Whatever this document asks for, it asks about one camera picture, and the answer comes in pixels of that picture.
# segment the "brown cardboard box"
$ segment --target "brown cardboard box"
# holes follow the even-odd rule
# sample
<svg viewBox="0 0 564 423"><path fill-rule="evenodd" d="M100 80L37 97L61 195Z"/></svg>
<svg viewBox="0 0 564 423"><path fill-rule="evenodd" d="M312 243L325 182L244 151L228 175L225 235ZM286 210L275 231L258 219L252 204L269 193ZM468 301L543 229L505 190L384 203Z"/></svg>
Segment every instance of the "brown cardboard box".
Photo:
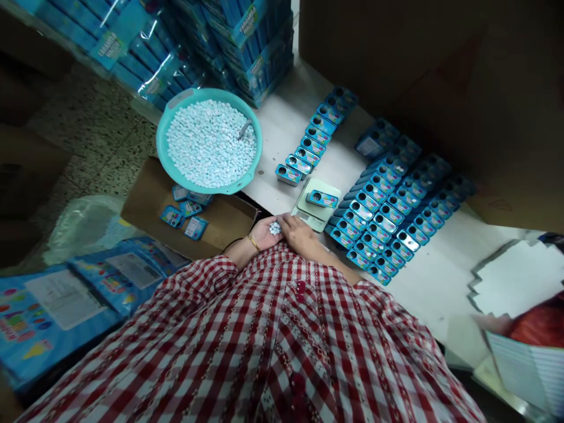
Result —
<svg viewBox="0 0 564 423"><path fill-rule="evenodd" d="M0 123L24 125L43 105L43 97L0 64Z"/></svg>
<svg viewBox="0 0 564 423"><path fill-rule="evenodd" d="M148 158L129 192L122 217L151 238L191 260L213 257L251 230L257 209L235 196L215 195L204 212L198 214L209 222L202 239L194 241L188 238L184 231L189 218L178 229L160 219L167 205L178 207L172 197L174 185L176 183L165 172L159 159Z"/></svg>
<svg viewBox="0 0 564 423"><path fill-rule="evenodd" d="M467 172L487 223L564 233L562 2L318 3L302 57Z"/></svg>
<svg viewBox="0 0 564 423"><path fill-rule="evenodd" d="M0 216L33 215L70 156L28 129L0 124Z"/></svg>
<svg viewBox="0 0 564 423"><path fill-rule="evenodd" d="M42 237L43 234L30 222L0 219L0 268L19 264Z"/></svg>
<svg viewBox="0 0 564 423"><path fill-rule="evenodd" d="M74 63L63 47L2 9L0 40L0 52L54 80L61 79Z"/></svg>

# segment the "digital scale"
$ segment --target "digital scale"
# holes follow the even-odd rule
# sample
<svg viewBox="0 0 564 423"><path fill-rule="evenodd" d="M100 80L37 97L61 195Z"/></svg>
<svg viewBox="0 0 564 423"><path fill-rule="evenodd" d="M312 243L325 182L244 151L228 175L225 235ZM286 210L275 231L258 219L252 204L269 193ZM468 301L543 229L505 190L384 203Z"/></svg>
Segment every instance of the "digital scale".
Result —
<svg viewBox="0 0 564 423"><path fill-rule="evenodd" d="M292 210L292 216L298 216L301 220L306 222L315 232L323 232L325 225L333 215L335 209L330 207L316 206L315 204L306 201L307 196L313 190L321 191L325 194L341 198L341 190L326 184L320 179L309 178L298 198L298 202Z"/></svg>

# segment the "gold bracelet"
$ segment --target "gold bracelet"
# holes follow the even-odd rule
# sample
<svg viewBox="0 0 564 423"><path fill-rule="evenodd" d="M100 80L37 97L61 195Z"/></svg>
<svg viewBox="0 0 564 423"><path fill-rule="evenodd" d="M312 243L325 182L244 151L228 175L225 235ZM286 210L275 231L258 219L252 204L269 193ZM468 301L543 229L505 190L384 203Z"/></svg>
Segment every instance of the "gold bracelet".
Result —
<svg viewBox="0 0 564 423"><path fill-rule="evenodd" d="M258 252L260 252L260 248L257 245L257 243L254 241L254 239L252 239L249 235L247 235L247 238L249 238L251 240L251 242L253 243L254 247L257 249Z"/></svg>

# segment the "turquoise plastic bowl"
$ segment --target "turquoise plastic bowl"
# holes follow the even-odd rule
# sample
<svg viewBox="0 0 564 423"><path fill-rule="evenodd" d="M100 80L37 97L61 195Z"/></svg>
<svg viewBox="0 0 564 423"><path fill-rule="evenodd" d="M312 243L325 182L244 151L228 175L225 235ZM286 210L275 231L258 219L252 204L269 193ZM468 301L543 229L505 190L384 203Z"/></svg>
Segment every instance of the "turquoise plastic bowl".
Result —
<svg viewBox="0 0 564 423"><path fill-rule="evenodd" d="M251 119L254 133L257 137L257 153L254 157L251 167L249 167L246 174L236 180L231 185L219 188L204 188L189 180L174 166L174 162L169 157L169 146L166 141L166 133L169 130L170 124L174 119L174 115L180 108L185 108L192 103L197 103L205 100L215 100L224 103L229 103L239 112L245 115L246 118ZM263 132L260 130L260 124L257 116L247 103L230 92L215 89L215 88L201 88L201 89L188 89L177 94L165 107L163 116L160 118L159 127L157 128L157 152L159 160L163 165L166 173L179 185L190 191L198 192L201 194L233 194L245 188L254 177L254 172L257 169L260 155L263 153Z"/></svg>

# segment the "bowl handle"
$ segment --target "bowl handle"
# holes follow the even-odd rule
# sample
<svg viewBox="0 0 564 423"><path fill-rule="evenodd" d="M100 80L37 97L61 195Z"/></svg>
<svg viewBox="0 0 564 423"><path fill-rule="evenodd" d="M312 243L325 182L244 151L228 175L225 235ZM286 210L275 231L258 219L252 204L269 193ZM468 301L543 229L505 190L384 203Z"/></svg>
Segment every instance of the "bowl handle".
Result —
<svg viewBox="0 0 564 423"><path fill-rule="evenodd" d="M185 99L187 99L188 97L191 97L191 96L193 96L193 95L194 95L194 90L193 90L192 88L189 88L189 89L187 89L187 90L184 90L183 92L178 93L176 96L174 96L174 97L172 98L172 100L169 101L169 102L166 104L166 107L167 107L168 109L174 109L174 108L176 107L176 105L177 105L178 103L180 103L182 100L185 100Z"/></svg>
<svg viewBox="0 0 564 423"><path fill-rule="evenodd" d="M226 190L224 194L233 194L237 191L240 191L241 189L245 188L249 184L249 182L252 181L253 178L254 178L254 171L252 173L244 174L241 178L239 178L237 184L234 185L233 192L231 192L231 190Z"/></svg>

